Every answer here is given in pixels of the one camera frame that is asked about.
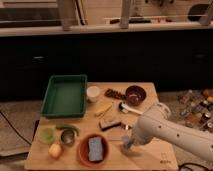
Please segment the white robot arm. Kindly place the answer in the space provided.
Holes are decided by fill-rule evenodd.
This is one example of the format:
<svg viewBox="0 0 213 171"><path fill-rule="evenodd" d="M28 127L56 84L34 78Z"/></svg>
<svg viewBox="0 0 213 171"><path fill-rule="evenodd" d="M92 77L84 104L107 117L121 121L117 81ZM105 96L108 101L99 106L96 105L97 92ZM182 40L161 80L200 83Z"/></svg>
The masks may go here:
<svg viewBox="0 0 213 171"><path fill-rule="evenodd" d="M213 134L171 122L168 120L170 115L171 111L165 104L153 104L133 126L134 144L145 145L156 137L213 161Z"/></svg>

